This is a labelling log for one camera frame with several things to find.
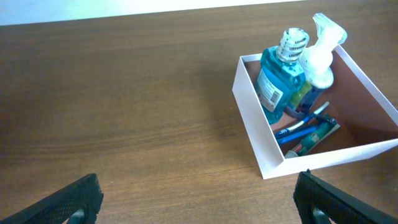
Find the blue mouthwash bottle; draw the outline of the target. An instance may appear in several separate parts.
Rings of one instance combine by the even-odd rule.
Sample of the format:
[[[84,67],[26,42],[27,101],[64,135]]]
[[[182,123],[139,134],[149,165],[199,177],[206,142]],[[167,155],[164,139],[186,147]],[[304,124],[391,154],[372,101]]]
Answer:
[[[279,122],[292,95],[305,82],[299,58],[308,41],[303,29],[292,27],[284,31],[278,45],[262,53],[254,89],[269,124]]]

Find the blue disposable razor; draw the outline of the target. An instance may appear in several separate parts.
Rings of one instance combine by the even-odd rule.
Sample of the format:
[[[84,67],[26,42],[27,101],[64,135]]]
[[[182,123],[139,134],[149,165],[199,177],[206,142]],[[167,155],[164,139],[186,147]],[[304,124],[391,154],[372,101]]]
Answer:
[[[308,135],[311,131],[314,131],[315,128],[320,123],[322,123],[324,121],[332,121],[333,119],[336,120],[335,118],[332,118],[332,117],[328,116],[327,114],[318,115],[314,119],[309,121],[307,124],[304,124],[300,128],[296,129],[293,133],[290,133],[282,138],[276,139],[276,141],[279,145],[283,145],[288,142],[292,142],[293,140],[303,138],[306,135]]]

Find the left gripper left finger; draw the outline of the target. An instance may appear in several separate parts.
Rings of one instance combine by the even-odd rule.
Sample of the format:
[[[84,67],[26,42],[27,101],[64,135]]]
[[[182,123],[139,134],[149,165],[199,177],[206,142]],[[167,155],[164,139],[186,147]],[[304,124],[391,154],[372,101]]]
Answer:
[[[103,202],[96,174],[88,174],[1,223],[95,223]]]

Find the clear foam soap bottle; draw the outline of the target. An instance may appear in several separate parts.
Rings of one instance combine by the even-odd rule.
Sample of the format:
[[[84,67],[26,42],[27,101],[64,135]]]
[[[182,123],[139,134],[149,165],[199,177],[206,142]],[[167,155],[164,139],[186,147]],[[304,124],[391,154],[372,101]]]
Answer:
[[[296,119],[307,116],[320,95],[332,86],[332,51],[343,44],[348,36],[344,28],[321,12],[314,14],[313,20],[317,27],[318,40],[313,46],[307,47],[299,58],[305,82],[285,107],[285,112]]]

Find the teal toothpaste tube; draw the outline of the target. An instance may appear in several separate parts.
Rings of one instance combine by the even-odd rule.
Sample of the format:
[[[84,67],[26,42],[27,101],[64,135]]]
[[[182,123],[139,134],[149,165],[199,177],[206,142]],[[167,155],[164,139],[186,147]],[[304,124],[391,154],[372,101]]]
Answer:
[[[288,159],[307,155],[316,145],[339,128],[340,125],[334,119],[332,121],[320,123],[314,131],[311,131],[295,147],[289,150],[285,158]]]

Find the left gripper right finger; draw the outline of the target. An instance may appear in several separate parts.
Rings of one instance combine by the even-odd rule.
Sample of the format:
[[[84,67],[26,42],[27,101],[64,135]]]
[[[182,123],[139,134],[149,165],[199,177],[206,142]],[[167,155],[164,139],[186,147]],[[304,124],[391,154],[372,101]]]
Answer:
[[[299,173],[293,198],[302,223],[397,224],[397,218],[319,179],[309,170]]]

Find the blue white toothbrush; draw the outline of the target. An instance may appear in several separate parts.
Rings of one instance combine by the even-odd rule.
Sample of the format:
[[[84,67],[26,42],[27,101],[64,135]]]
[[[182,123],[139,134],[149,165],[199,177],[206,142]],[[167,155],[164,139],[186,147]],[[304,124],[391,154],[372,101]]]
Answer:
[[[293,133],[296,129],[300,128],[301,126],[303,126],[304,124],[307,124],[309,121],[311,121],[312,119],[314,119],[316,116],[318,116],[323,110],[325,110],[328,106],[330,105],[330,102],[327,101],[326,103],[324,103],[321,107],[319,107],[318,109],[316,109],[313,113],[307,115],[306,117],[304,117],[304,119],[302,119],[301,121],[299,121],[298,123],[294,124],[293,126],[290,126],[288,128],[284,128],[281,129],[278,133],[274,134],[274,137],[276,139],[282,138],[290,133]]]

